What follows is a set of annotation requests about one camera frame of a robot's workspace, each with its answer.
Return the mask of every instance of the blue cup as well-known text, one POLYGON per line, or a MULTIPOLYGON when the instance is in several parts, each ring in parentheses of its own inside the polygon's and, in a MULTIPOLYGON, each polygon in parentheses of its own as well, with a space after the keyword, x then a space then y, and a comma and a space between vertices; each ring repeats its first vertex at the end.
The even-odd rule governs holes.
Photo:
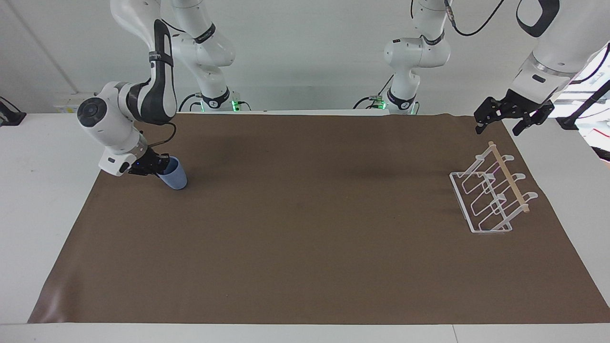
POLYGON ((180 160, 170 156, 170 163, 167 168, 159 173, 159 178, 172 189, 180 190, 187 185, 187 175, 180 164, 180 160))

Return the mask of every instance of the brown mat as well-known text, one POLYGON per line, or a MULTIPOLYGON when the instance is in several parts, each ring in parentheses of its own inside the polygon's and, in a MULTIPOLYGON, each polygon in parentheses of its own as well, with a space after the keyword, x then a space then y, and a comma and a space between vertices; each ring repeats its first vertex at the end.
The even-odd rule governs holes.
MULTIPOLYGON (((101 173, 30 323, 583 323, 610 309, 548 200, 470 233, 448 177, 501 124, 179 115, 189 184, 101 173)), ((168 128, 145 127, 150 140, 168 128)))

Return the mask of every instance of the brown leather sheet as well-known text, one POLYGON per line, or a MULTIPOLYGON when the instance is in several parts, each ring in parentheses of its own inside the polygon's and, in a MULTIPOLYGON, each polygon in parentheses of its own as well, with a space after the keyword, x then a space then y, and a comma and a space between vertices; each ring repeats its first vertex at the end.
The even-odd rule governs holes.
MULTIPOLYGON (((100 173, 30 323, 584 323, 606 306, 545 195, 470 232, 472 117, 178 115, 188 186, 100 173)), ((143 128, 150 141, 168 127, 143 128)))

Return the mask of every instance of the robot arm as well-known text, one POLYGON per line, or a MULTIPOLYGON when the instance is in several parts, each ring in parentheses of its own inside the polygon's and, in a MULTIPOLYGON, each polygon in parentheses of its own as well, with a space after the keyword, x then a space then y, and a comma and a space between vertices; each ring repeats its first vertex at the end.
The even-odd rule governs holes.
POLYGON ((172 0, 174 14, 186 33, 174 35, 176 57, 195 76, 209 110, 232 110, 231 91, 219 67, 235 60, 235 48, 217 31, 203 0, 172 0))
POLYGON ((447 63, 451 53, 449 44, 443 39, 447 20, 445 1, 415 1, 413 13, 420 37, 395 39, 386 45, 384 51, 386 62, 395 71, 392 86, 384 95, 390 113, 408 114, 411 111, 420 85, 420 77, 414 68, 441 67, 447 63))
POLYGON ((128 170, 158 174, 169 159, 156 154, 133 123, 162 125, 176 114, 170 32, 156 0, 111 0, 110 9, 117 23, 148 45, 151 77, 139 84, 106 84, 97 97, 81 104, 77 117, 83 129, 106 147, 99 162, 102 170, 115 176, 128 170))
POLYGON ((538 38, 538 44, 506 96, 499 101, 488 97, 476 110, 477 133, 504 118, 522 119, 513 129, 515 135, 542 124, 554 109, 551 97, 563 91, 608 44, 609 11, 607 0, 523 0, 517 21, 538 38))

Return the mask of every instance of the wooden stick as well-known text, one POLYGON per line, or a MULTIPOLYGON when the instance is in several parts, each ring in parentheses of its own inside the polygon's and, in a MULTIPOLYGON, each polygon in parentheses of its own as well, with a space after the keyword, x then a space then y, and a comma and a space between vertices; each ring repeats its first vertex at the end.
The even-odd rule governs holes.
POLYGON ((500 152, 498 151, 496 144, 494 144, 493 142, 489 142, 489 147, 492 149, 493 156, 498 161, 498 164, 500 165, 500 169, 502 169, 502 172, 504 173, 504 176, 506 177, 508 184, 511 186, 512 192, 515 193, 515 197, 517 197, 517 201, 519 202, 519 205, 521 205, 521 206, 525 205, 525 207, 523 208, 523 211, 525 213, 528 213, 529 206, 525 202, 525 199, 523 199, 523 195, 521 194, 521 191, 519 191, 519 187, 517 187, 517 183, 515 182, 515 180, 512 179, 511 172, 509 172, 508 168, 506 167, 506 163, 504 163, 504 160, 502 159, 502 155, 500 155, 500 152))

